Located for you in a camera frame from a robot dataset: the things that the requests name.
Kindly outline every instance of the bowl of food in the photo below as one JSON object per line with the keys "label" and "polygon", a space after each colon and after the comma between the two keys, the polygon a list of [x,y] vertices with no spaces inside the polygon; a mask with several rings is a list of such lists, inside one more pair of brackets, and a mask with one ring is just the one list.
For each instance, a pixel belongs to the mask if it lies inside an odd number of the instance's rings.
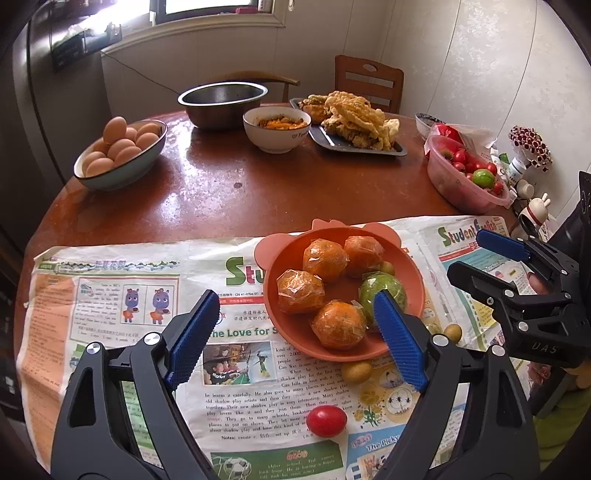
{"label": "bowl of food", "polygon": [[507,185],[498,179],[493,162],[485,162],[466,146],[432,135],[427,140],[427,174],[437,191],[467,215],[483,215],[495,206],[511,204]]}
{"label": "bowl of food", "polygon": [[353,362],[383,355],[388,347],[373,320],[376,293],[387,288],[418,317],[425,301],[421,274],[400,245],[381,223],[356,228],[335,220],[314,220],[297,236],[265,237],[255,260],[265,270],[263,297],[273,325],[315,358]]}
{"label": "bowl of food", "polygon": [[92,190],[125,187],[149,172],[164,148],[167,131],[160,120],[128,125],[116,116],[106,124],[103,136],[80,154],[74,176]]}
{"label": "bowl of food", "polygon": [[285,106],[261,106],[242,118],[248,139],[263,152],[287,153],[297,147],[310,131],[311,118],[305,112]]}
{"label": "bowl of food", "polygon": [[415,113],[414,118],[417,123],[417,130],[421,134],[423,140],[427,139],[433,125],[443,123],[438,118],[427,113]]}

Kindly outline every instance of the egg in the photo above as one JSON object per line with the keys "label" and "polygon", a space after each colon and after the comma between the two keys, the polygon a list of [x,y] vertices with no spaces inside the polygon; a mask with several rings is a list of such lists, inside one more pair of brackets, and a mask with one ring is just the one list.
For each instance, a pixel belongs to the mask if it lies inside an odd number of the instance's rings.
{"label": "egg", "polygon": [[103,155],[107,155],[109,151],[109,146],[104,142],[103,137],[100,137],[96,142],[94,142],[90,149],[93,152],[103,152]]}
{"label": "egg", "polygon": [[109,157],[111,160],[115,160],[117,158],[117,155],[119,155],[119,152],[121,152],[121,150],[123,150],[124,148],[127,148],[127,147],[134,147],[134,146],[135,146],[135,144],[129,138],[122,138],[121,140],[117,140],[117,142],[115,142],[113,145],[111,145],[111,148],[109,149],[109,152],[107,153],[107,157]]}
{"label": "egg", "polygon": [[138,153],[141,153],[141,149],[136,147],[135,145],[131,147],[125,147],[123,150],[119,152],[117,158],[115,159],[115,167],[119,167],[124,163],[127,163],[129,160],[134,158]]}
{"label": "egg", "polygon": [[94,177],[106,171],[113,170],[113,168],[115,168],[115,162],[113,160],[106,157],[98,158],[88,165],[85,177]]}
{"label": "egg", "polygon": [[129,138],[135,142],[137,136],[138,131],[134,127],[127,127],[127,130],[125,130],[125,138]]}
{"label": "egg", "polygon": [[147,132],[144,133],[141,137],[138,137],[138,139],[135,141],[135,144],[142,150],[145,150],[151,145],[154,145],[157,141],[158,135],[153,134],[152,132]]}
{"label": "egg", "polygon": [[99,158],[104,158],[104,156],[105,154],[103,152],[90,152],[87,156],[85,156],[82,159],[82,176],[86,176],[86,169],[88,168],[88,165]]}
{"label": "egg", "polygon": [[107,145],[113,145],[117,140],[125,138],[127,122],[122,116],[116,116],[109,120],[103,130],[103,140]]}
{"label": "egg", "polygon": [[160,125],[153,123],[142,125],[140,128],[138,128],[138,136],[136,138],[141,137],[147,132],[152,132],[153,134],[160,136]]}

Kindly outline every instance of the window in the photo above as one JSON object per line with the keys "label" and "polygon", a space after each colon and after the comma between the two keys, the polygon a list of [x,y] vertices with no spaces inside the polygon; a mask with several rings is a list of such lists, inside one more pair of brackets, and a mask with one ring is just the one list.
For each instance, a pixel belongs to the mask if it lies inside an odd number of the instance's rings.
{"label": "window", "polygon": [[258,0],[156,0],[156,23],[234,13],[237,7],[257,6]]}

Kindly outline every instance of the bowl of eggs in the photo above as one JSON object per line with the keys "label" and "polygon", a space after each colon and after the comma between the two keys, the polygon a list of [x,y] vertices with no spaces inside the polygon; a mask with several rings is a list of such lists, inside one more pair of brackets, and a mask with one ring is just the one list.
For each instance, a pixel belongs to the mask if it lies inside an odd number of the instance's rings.
{"label": "bowl of eggs", "polygon": [[74,163],[74,176],[92,190],[120,189],[144,176],[166,142],[168,127],[160,120],[127,124],[116,116],[103,136],[85,149]]}

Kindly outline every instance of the tiled wall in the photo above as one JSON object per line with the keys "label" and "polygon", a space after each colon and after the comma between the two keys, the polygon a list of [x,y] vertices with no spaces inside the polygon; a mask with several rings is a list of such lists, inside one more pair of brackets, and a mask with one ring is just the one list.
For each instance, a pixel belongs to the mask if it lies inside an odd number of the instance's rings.
{"label": "tiled wall", "polygon": [[[188,32],[113,55],[179,92],[248,69],[299,78],[292,96],[330,91],[337,54],[382,61],[405,73],[404,115],[489,128],[502,150],[513,125],[536,128],[556,163],[530,181],[559,219],[574,207],[577,172],[591,171],[591,66],[543,0],[297,0],[285,27]],[[174,93],[108,57],[103,71],[114,115],[178,109]]]}
{"label": "tiled wall", "polygon": [[533,127],[550,147],[551,172],[528,172],[563,220],[579,170],[591,171],[591,66],[543,0],[395,0],[381,60],[404,70],[401,113],[507,133]]}

